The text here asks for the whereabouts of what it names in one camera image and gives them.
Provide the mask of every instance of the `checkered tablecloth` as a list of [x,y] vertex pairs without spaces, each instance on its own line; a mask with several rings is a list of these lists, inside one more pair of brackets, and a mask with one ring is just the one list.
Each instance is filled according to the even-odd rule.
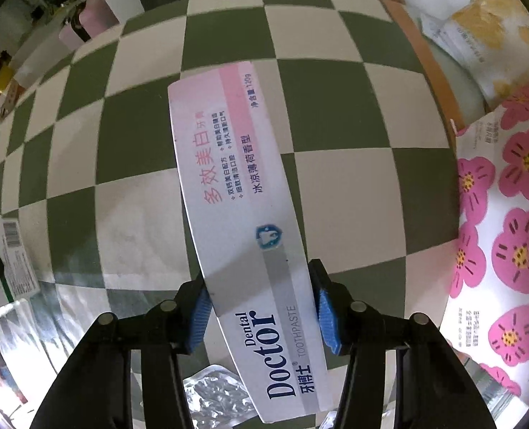
[[[41,285],[0,319],[0,348],[28,398],[43,397],[100,313],[142,314],[197,274],[167,86],[238,60],[258,72],[308,258],[385,314],[410,314],[437,282],[446,299],[455,157],[380,1],[177,1],[83,45],[0,125],[0,217],[19,218]],[[326,359],[338,395],[346,360]],[[183,376],[209,363],[233,366],[214,317]],[[138,359],[132,371],[142,420]]]

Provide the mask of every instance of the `silver screw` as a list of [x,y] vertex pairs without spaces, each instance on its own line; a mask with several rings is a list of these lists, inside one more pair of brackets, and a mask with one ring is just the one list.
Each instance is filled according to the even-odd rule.
[[362,301],[352,301],[352,304],[349,307],[357,313],[363,313],[366,309],[368,309],[368,305]]
[[108,325],[113,320],[114,320],[114,315],[112,315],[111,313],[103,313],[102,315],[98,317],[98,322],[102,326]]
[[429,317],[427,315],[424,315],[423,313],[415,313],[413,315],[413,320],[417,324],[421,324],[422,326],[425,326],[429,322]]
[[177,308],[177,303],[175,303],[173,300],[165,300],[161,305],[159,305],[161,308],[161,311],[164,311],[165,313],[168,313],[169,311],[173,311],[175,308]]

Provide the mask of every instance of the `barcode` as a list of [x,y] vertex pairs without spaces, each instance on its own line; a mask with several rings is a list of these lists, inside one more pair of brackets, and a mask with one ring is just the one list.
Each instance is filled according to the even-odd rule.
[[499,125],[496,122],[486,123],[484,141],[486,143],[497,143],[499,141]]
[[6,239],[6,246],[9,248],[16,248],[21,246],[20,236],[18,235],[18,227],[15,222],[4,222],[4,238]]

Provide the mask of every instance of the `foil wrapper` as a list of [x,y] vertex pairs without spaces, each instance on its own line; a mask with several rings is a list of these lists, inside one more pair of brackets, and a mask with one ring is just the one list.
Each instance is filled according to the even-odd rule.
[[196,429],[233,427],[257,416],[240,377],[212,364],[183,381]]

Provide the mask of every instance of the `toothpaste box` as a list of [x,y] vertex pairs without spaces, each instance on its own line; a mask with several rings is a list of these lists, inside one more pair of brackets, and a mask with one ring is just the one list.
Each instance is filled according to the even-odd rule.
[[0,279],[0,317],[13,308],[16,300],[40,291],[22,240],[18,220],[0,219],[0,259],[4,264],[4,276]]
[[171,84],[185,208],[216,315],[266,423],[333,408],[306,257],[254,66]]

